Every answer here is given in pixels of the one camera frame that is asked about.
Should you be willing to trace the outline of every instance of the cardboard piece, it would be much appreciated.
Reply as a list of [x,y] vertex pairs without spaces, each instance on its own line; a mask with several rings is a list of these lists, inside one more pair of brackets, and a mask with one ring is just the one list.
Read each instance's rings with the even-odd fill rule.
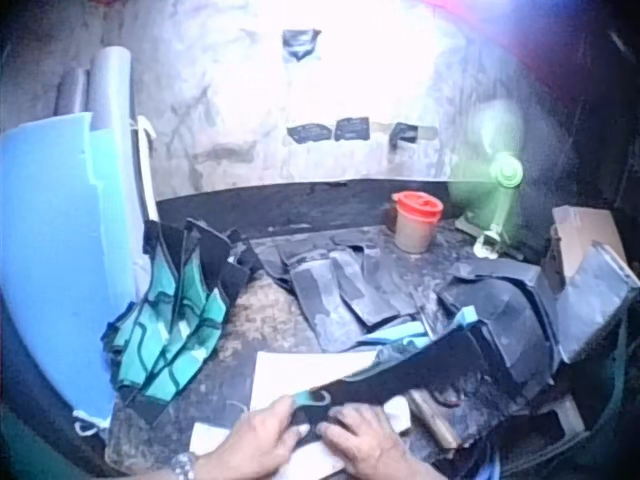
[[578,270],[594,241],[609,245],[624,263],[627,262],[609,210],[565,205],[554,208],[552,213],[560,242],[562,272],[566,279]]

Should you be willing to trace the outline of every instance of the person's left hand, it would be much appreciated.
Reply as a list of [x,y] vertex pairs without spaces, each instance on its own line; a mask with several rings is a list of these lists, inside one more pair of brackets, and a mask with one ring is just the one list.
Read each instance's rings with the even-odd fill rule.
[[245,413],[227,439],[198,459],[196,480],[253,480],[285,465],[308,427],[289,427],[293,397],[282,397],[264,410]]

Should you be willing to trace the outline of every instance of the hand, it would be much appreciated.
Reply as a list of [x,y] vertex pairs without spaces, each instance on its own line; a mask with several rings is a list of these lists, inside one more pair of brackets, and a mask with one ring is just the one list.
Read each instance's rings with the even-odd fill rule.
[[344,460],[351,475],[362,480],[444,479],[411,455],[382,408],[348,404],[332,408],[329,416],[340,420],[348,430],[321,423],[318,434]]
[[294,407],[293,397],[287,396],[245,413],[214,452],[198,459],[196,480],[253,480],[274,473],[306,433],[289,427]]

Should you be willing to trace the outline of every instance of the red lid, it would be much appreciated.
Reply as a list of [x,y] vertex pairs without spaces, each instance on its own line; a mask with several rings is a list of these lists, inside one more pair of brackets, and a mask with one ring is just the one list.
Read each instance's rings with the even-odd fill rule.
[[442,202],[424,192],[400,192],[393,195],[398,210],[403,214],[436,223],[442,216]]

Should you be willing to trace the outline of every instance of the green electric fan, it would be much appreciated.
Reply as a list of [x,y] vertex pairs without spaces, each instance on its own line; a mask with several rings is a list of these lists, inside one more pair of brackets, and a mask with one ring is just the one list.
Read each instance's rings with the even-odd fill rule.
[[517,202],[524,176],[518,159],[524,125],[517,105],[494,100],[474,109],[456,151],[449,193],[465,213],[456,227],[477,238],[480,258],[498,258],[515,239]]

